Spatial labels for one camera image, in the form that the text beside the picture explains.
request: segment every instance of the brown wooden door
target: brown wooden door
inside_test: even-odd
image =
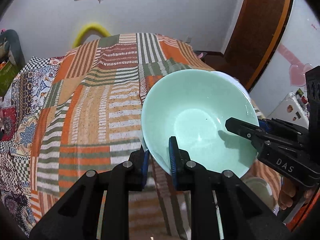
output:
[[[285,1],[244,0],[224,57],[229,63],[226,72],[239,79],[247,89],[253,83],[254,80],[249,84],[250,78],[256,74],[271,41],[275,40]]]

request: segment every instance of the door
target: door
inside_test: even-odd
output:
[[[248,90],[266,67],[282,35],[291,0],[244,0],[224,54],[226,72]]]

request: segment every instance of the bowl rim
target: bowl rim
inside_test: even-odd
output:
[[[171,174],[171,168],[170,168],[170,167],[168,167],[168,168],[167,168],[167,167],[162,167],[162,166],[159,164],[157,158],[156,158],[155,155],[152,153],[152,149],[149,148],[149,146],[150,146],[151,144],[148,142],[148,138],[145,137],[145,132],[143,131],[143,116],[145,115],[145,110],[143,109],[143,105],[146,103],[146,101],[148,100],[148,98],[150,98],[150,96],[148,96],[148,95],[150,95],[150,92],[151,92],[152,90],[156,89],[159,85],[161,85],[161,83],[163,82],[164,79],[166,79],[167,76],[171,75],[171,77],[172,77],[172,75],[177,75],[177,73],[181,73],[181,71],[184,71],[184,72],[186,72],[186,71],[189,71],[189,72],[199,72],[199,73],[200,73],[200,72],[202,72],[202,73],[206,72],[206,73],[210,74],[211,72],[214,72],[214,71],[216,71],[216,70],[208,71],[208,70],[203,70],[203,69],[182,69],[182,70],[178,70],[178,71],[169,73],[169,74],[163,76],[161,79],[159,79],[159,80],[151,87],[151,89],[150,89],[149,92],[147,93],[146,98],[145,98],[144,101],[143,101],[142,111],[141,111],[141,131],[142,131],[142,136],[143,136],[144,142],[145,142],[145,144],[146,144],[146,146],[147,146],[147,148],[148,148],[151,156],[152,156],[152,157],[154,158],[154,160],[158,163],[158,165],[159,165],[166,173],[168,173],[168,174]],[[220,76],[220,75],[214,75],[214,76],[217,77],[217,78],[220,79],[220,80],[223,80],[223,82],[227,82],[227,83],[231,84],[232,86],[234,86],[234,87],[240,92],[240,94],[242,95],[242,97],[245,98],[245,100],[249,102],[249,104],[250,104],[251,107],[252,107],[252,110],[255,112],[251,101],[248,100],[248,98],[244,95],[244,93],[243,93],[235,84],[233,84],[232,82],[228,81],[227,79],[223,78],[223,77]],[[256,125],[259,126],[259,121],[258,121],[258,117],[257,117],[257,116],[256,116],[256,121],[257,121],[257,122],[256,122]],[[239,178],[241,178],[244,174],[246,174],[249,169],[250,169],[250,168],[248,168],[248,169],[246,170],[246,172],[244,172]]]

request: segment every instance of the patchwork blanket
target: patchwork blanket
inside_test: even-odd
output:
[[[102,38],[62,58],[32,58],[5,96],[12,138],[0,144],[1,200],[22,230],[28,234],[87,170],[104,172],[128,160],[141,146],[148,91],[188,68],[213,70],[189,45],[150,33]],[[249,174],[263,177],[277,200],[279,174],[259,162]],[[146,189],[129,195],[130,234],[190,239],[189,207],[189,193],[176,192],[151,158]]]

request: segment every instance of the human hand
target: human hand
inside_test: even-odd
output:
[[[278,205],[282,210],[285,210],[287,207],[291,207],[293,204],[292,197],[296,194],[296,186],[291,182],[291,180],[284,178],[281,190],[279,193]],[[309,189],[304,193],[306,198],[305,203],[309,203],[315,189]]]

